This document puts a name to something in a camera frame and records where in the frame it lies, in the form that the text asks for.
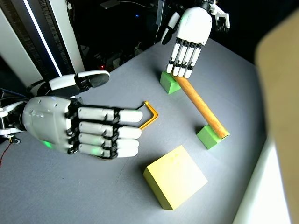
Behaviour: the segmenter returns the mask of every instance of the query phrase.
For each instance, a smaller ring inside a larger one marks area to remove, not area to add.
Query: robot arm
[[[11,138],[26,130],[49,148],[68,154],[79,151],[103,159],[135,156],[141,130],[121,123],[140,121],[141,111],[84,105],[78,98],[68,98],[106,83],[109,76],[97,70],[58,77],[41,87],[50,96],[0,107],[0,135]]]
[[[214,1],[202,0],[196,3],[196,7],[187,9],[178,25],[177,38],[167,65],[167,73],[172,72],[174,76],[179,77],[190,77],[201,47],[206,44],[211,33],[212,17],[209,13],[215,16],[218,31],[228,31],[229,15],[223,12]],[[162,37],[162,44],[167,43],[165,38],[170,39],[169,35],[174,32],[170,30],[174,29],[178,20],[178,13],[175,13]]]

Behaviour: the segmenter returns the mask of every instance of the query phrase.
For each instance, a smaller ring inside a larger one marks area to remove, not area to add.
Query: gray tabletop
[[[195,135],[205,120],[182,90],[168,96],[159,84],[173,43],[156,44],[113,71],[106,85],[81,94],[87,104],[153,105],[159,118],[143,131],[138,155],[71,156],[21,133],[0,168],[0,223],[232,223],[266,136],[256,69],[213,40],[203,48],[190,82],[231,134],[206,150]],[[142,173],[179,145],[208,183],[176,210],[163,210]]]

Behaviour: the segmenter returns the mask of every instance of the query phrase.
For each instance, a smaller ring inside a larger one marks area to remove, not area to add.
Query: red wire
[[[6,153],[6,151],[9,149],[9,147],[11,146],[11,144],[12,143],[10,143],[9,145],[8,145],[8,147],[4,150],[4,152],[2,153],[2,156],[1,156],[1,159],[0,159],[0,167],[1,167],[1,165],[2,165],[2,158],[3,158],[3,156],[4,156],[4,154]]]

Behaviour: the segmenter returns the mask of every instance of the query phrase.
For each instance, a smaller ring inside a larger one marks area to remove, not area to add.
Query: green cube
[[[163,86],[163,88],[168,94],[172,94],[173,92],[181,89],[181,87],[174,80],[172,75],[168,74],[166,71],[163,71],[161,74],[160,84]]]
[[[223,139],[219,138],[210,125],[204,126],[196,135],[207,149],[212,148],[227,137],[226,136]]]

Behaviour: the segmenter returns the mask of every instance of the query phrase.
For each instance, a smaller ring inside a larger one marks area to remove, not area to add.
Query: wooden rod
[[[172,76],[177,83],[184,90],[186,95],[198,109],[198,111],[202,114],[204,119],[208,122],[208,124],[213,128],[219,138],[223,139],[228,136],[228,131],[222,126],[220,121],[216,118],[210,108],[206,105],[200,95],[196,92],[193,86],[190,84],[188,79],[184,77]]]

